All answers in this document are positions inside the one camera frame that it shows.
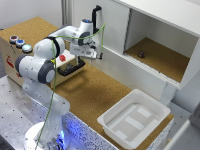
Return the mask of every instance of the green cable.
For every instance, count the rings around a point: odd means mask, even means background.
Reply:
[[[101,52],[103,51],[103,34],[104,34],[104,28],[105,28],[105,23],[104,25],[101,27],[101,29],[96,32],[95,34],[91,35],[91,36],[87,36],[87,37],[84,37],[84,38],[75,38],[75,37],[68,37],[68,36],[57,36],[56,38],[58,37],[67,37],[67,38],[71,38],[71,39],[87,39],[87,38],[91,38],[91,37],[94,37],[95,35],[97,35],[99,32],[103,31],[102,32],[102,44],[101,44]],[[55,80],[54,80],[54,85],[53,85],[53,93],[52,93],[52,96],[51,96],[51,102],[50,102],[50,106],[49,106],[49,110],[48,110],[48,113],[47,113],[47,116],[45,118],[45,121],[44,121],[44,125],[42,127],[42,130],[40,132],[40,135],[39,135],[39,138],[37,140],[37,144],[36,144],[36,147],[35,147],[35,150],[37,149],[37,146],[38,146],[38,143],[40,141],[40,138],[41,138],[41,135],[42,135],[42,132],[44,130],[44,126],[46,124],[46,121],[49,117],[49,113],[50,113],[50,110],[51,110],[51,107],[52,107],[52,103],[53,103],[53,96],[54,96],[54,93],[55,93],[55,88],[56,88],[56,75],[57,75],[57,71],[56,71],[56,54],[55,54],[55,50],[54,50],[54,42],[52,41],[52,47],[53,47],[53,55],[54,55],[54,60],[55,60]]]

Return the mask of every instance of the white plastic bin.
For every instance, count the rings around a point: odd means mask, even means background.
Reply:
[[[102,114],[98,122],[122,147],[136,149],[169,113],[169,108],[135,89]]]

